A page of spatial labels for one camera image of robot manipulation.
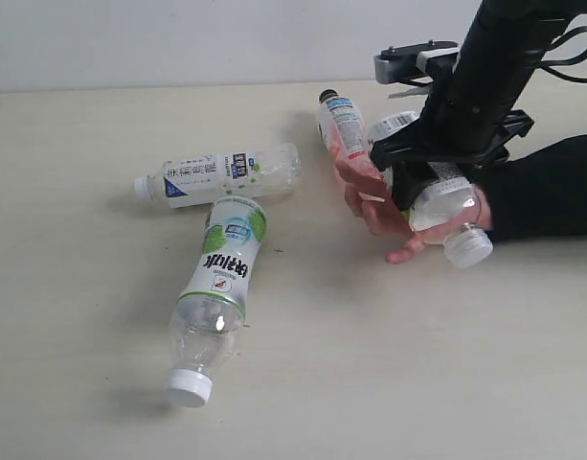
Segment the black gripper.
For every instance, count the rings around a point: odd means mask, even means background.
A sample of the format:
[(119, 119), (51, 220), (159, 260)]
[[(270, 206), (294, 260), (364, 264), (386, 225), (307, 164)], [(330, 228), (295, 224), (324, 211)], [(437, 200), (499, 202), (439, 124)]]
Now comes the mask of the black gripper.
[(371, 160), (380, 170), (392, 168), (392, 199), (400, 211), (408, 211), (418, 195), (438, 180), (430, 162), (456, 163), (463, 176), (476, 183), (506, 164), (506, 144), (514, 137), (526, 137), (534, 120), (522, 109), (511, 110), (497, 126), (484, 147), (473, 147), (471, 135), (452, 140), (423, 119), (413, 121), (384, 139), (375, 141)]

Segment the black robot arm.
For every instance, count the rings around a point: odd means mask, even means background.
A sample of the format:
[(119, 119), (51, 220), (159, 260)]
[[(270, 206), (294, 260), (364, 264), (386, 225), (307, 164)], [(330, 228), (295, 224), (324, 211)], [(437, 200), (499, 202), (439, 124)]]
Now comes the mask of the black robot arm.
[(507, 142), (533, 124), (516, 101), (554, 41), (585, 13), (587, 1), (484, 1), (463, 44), (425, 42), (375, 56), (381, 84), (431, 80), (419, 118), (371, 152), (393, 175), (399, 210), (427, 185), (431, 162), (453, 163), (474, 182), (508, 161)]

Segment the black sleeved forearm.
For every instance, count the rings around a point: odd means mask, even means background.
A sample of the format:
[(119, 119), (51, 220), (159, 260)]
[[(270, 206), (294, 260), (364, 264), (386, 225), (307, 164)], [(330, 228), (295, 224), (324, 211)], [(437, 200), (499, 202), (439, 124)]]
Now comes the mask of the black sleeved forearm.
[(587, 134), (480, 175), (496, 242), (587, 237)]

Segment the person's open bare hand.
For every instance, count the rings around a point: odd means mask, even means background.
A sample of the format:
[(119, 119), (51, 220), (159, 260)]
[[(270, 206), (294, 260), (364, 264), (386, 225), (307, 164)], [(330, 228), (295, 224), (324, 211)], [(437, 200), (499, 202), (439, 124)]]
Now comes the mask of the person's open bare hand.
[[(401, 248), (387, 254), (388, 263), (394, 265), (405, 263), (426, 247), (433, 245), (423, 240), (434, 238), (439, 232), (437, 230), (414, 231), (405, 211), (400, 211), (396, 207), (391, 190), (382, 179), (374, 179), (359, 173), (341, 161), (336, 163), (336, 171), (344, 181), (345, 201), (354, 215), (364, 220), (370, 232), (379, 237), (400, 236), (404, 239)], [(474, 187), (482, 203), (477, 226), (482, 228), (489, 237), (491, 221), (488, 201), (481, 189)]]

